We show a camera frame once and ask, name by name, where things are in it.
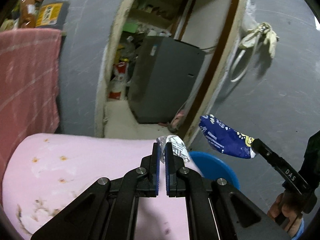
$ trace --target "gray appliance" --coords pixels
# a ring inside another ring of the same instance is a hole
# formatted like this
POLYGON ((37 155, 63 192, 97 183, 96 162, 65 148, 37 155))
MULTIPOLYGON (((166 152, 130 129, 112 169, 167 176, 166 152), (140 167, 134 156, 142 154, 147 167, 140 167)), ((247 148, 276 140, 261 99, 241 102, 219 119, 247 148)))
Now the gray appliance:
POLYGON ((205 53, 172 38, 144 39, 128 102, 139 123, 170 122, 188 99, 205 53))

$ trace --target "pink towel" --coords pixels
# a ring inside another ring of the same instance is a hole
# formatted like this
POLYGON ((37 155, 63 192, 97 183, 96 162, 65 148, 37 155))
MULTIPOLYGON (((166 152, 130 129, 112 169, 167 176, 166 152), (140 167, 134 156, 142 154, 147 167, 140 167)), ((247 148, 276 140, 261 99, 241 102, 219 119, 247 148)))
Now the pink towel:
POLYGON ((53 133, 59 123, 58 56, 61 32, 20 29, 0 33, 0 197, 8 161, 24 138, 53 133))

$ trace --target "metal screw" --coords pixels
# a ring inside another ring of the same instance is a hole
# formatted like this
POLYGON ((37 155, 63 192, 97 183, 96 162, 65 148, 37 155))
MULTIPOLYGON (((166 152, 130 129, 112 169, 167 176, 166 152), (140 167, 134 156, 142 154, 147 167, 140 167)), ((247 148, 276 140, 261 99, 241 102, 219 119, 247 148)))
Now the metal screw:
POLYGON ((138 174, 143 174, 143 173, 146 172, 146 169, 143 168, 143 167, 138 167, 138 168, 136 168, 136 172, 137 172, 138 174))
POLYGON ((182 167, 182 168, 180 168, 180 170, 179 170, 182 174, 187 174, 187 173, 189 173, 189 169, 187 168, 187 167, 182 167))
POLYGON ((105 184, 108 183, 108 178, 102 177, 102 178, 98 179, 98 183, 99 183, 100 185, 105 185, 105 184))
POLYGON ((220 178, 220 179, 217 179, 217 183, 221 186, 224 186, 227 184, 227 181, 224 178, 220 178))

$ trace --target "blue bowl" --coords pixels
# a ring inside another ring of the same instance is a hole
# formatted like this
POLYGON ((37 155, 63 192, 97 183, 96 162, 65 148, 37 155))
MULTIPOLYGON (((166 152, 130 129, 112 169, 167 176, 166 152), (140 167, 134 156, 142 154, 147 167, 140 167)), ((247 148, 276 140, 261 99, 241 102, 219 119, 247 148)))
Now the blue bowl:
POLYGON ((239 180, 235 172, 219 158, 204 152, 190 152, 191 159, 207 179, 224 178, 240 190, 239 180))

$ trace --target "blue snack bag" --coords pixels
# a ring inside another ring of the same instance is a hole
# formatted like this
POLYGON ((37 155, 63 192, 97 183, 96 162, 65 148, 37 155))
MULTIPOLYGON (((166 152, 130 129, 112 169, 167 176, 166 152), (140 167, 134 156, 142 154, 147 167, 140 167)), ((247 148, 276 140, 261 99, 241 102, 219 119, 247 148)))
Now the blue snack bag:
POLYGON ((199 127, 212 149, 243 159, 255 157, 251 149, 254 139, 233 130, 212 114, 201 116, 199 127))

